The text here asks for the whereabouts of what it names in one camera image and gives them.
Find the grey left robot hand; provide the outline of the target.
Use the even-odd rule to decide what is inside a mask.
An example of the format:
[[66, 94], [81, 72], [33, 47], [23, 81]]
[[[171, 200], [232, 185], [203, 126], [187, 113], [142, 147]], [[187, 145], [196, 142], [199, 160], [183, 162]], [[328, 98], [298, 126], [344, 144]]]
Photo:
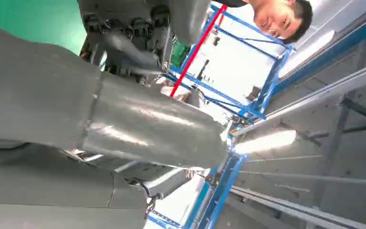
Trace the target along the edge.
[[107, 53], [108, 66], [138, 76], [169, 71], [176, 42], [196, 44], [208, 0], [80, 0], [87, 41]]

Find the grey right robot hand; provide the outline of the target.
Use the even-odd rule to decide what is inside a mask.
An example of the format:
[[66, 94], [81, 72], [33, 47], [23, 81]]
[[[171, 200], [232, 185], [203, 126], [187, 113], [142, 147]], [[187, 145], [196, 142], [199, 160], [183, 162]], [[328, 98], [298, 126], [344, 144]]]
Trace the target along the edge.
[[213, 167], [222, 127], [196, 107], [0, 29], [0, 229], [141, 229], [141, 186], [73, 149]]

